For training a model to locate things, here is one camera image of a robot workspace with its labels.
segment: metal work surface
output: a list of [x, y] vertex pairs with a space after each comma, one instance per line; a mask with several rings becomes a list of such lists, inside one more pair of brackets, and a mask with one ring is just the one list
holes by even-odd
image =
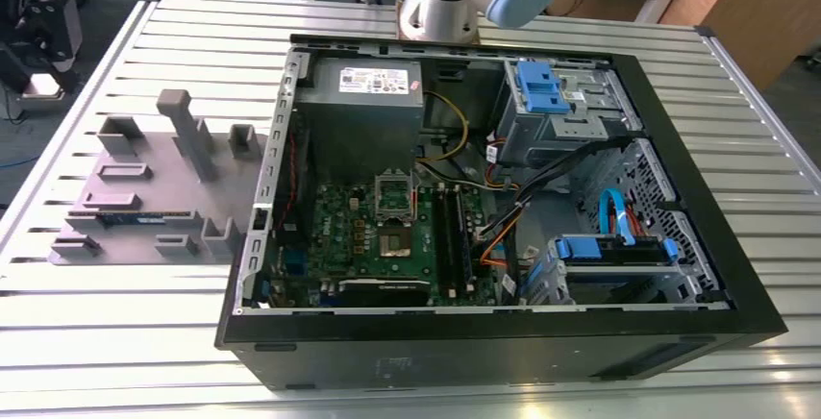
[[540, 18], [510, 31], [479, 21], [484, 44], [639, 58], [789, 326], [751, 349], [643, 382], [275, 394], [213, 348], [227, 265], [48, 263], [108, 115], [129, 114], [141, 129], [168, 132], [156, 95], [184, 88], [212, 132], [245, 123], [265, 135], [288, 36], [393, 38], [395, 19], [392, 8], [288, 0], [137, 4], [0, 220], [0, 412], [811, 417], [821, 407], [818, 173], [719, 44], [688, 28]]

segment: ram slot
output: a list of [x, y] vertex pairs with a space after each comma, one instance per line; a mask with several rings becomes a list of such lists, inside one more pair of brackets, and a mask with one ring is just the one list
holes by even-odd
[[436, 190], [433, 196], [433, 240], [436, 242], [436, 277], [439, 279], [439, 293], [443, 298], [456, 296], [456, 278], [452, 268], [452, 241], [449, 234], [449, 215], [447, 206], [447, 193]]
[[455, 238], [455, 247], [459, 254], [459, 261], [453, 262], [453, 266], [456, 266], [457, 263], [461, 264], [461, 280], [459, 282], [459, 292], [467, 292], [467, 285], [473, 278], [473, 268], [471, 266], [471, 238], [469, 232], [467, 230], [467, 219], [464, 218], [464, 204], [461, 203], [461, 192], [453, 191], [451, 195], [453, 200], [453, 209], [457, 214], [457, 235]]

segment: blue cable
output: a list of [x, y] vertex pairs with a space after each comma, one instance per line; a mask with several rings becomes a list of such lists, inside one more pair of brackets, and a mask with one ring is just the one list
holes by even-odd
[[6, 167], [21, 166], [21, 165], [26, 164], [28, 162], [37, 160], [37, 158], [38, 157], [29, 158], [28, 160], [22, 160], [22, 161], [17, 161], [17, 162], [9, 162], [8, 164], [0, 164], [0, 169], [5, 169]]
[[636, 244], [636, 239], [630, 233], [630, 225], [627, 224], [627, 207], [624, 206], [624, 197], [615, 188], [606, 188], [599, 197], [599, 233], [610, 233], [610, 221], [607, 215], [608, 200], [612, 200], [615, 206], [615, 224], [618, 234], [624, 238], [624, 244], [632, 246]]

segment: white label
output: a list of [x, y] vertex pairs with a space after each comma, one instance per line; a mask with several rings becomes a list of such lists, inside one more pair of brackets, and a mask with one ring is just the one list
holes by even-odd
[[492, 145], [487, 145], [487, 162], [491, 164], [496, 163], [496, 155], [499, 154], [499, 150]]
[[567, 91], [564, 91], [564, 98], [567, 100], [578, 100], [580, 102], [586, 102], [584, 94], [582, 92], [567, 92]]
[[504, 277], [502, 278], [502, 287], [504, 288], [504, 290], [508, 292], [511, 296], [515, 295], [515, 282], [512, 281], [512, 278], [510, 277], [507, 273], [504, 274]]
[[344, 68], [339, 92], [360, 94], [409, 94], [408, 71], [381, 68]]

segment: power supply label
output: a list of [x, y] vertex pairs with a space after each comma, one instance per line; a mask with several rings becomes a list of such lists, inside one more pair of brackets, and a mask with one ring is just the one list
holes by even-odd
[[339, 92], [360, 94], [409, 94], [408, 71], [383, 68], [344, 68]]

